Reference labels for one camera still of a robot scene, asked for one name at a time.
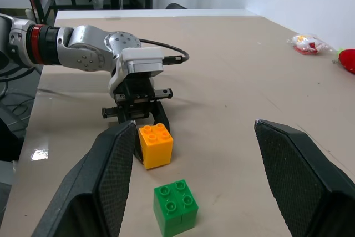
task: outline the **plastic bag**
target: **plastic bag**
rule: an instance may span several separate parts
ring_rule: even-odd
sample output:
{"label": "plastic bag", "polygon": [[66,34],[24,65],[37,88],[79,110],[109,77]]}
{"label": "plastic bag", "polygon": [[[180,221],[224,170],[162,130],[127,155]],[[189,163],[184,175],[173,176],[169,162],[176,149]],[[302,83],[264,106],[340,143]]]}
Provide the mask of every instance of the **plastic bag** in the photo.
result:
{"label": "plastic bag", "polygon": [[314,55],[321,51],[332,51],[332,48],[319,38],[310,34],[297,34],[287,40],[294,50],[302,55]]}

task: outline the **red toy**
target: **red toy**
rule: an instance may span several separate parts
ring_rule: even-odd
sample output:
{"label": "red toy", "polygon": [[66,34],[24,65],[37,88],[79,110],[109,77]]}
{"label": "red toy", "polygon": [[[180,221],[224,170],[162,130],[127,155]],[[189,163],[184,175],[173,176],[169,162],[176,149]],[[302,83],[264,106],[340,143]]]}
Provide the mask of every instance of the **red toy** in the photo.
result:
{"label": "red toy", "polygon": [[347,71],[355,74],[355,49],[341,51],[339,61]]}

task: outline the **beige table surface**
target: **beige table surface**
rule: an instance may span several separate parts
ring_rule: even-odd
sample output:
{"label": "beige table surface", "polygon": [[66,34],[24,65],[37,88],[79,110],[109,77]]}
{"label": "beige table surface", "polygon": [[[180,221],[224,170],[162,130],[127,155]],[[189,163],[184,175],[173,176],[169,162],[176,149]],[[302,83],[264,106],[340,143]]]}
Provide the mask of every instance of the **beige table surface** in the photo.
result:
{"label": "beige table surface", "polygon": [[[198,204],[197,226],[183,236],[290,236],[268,186],[255,119],[307,132],[355,180],[355,77],[331,56],[302,56],[293,32],[261,17],[64,19],[181,47],[156,88],[173,89],[163,105],[174,137],[170,165],[146,171],[134,159],[120,237],[161,236],[153,188],[186,179]],[[115,119],[109,74],[45,67],[0,236],[30,236],[66,173]],[[38,159],[48,151],[48,159]]]}

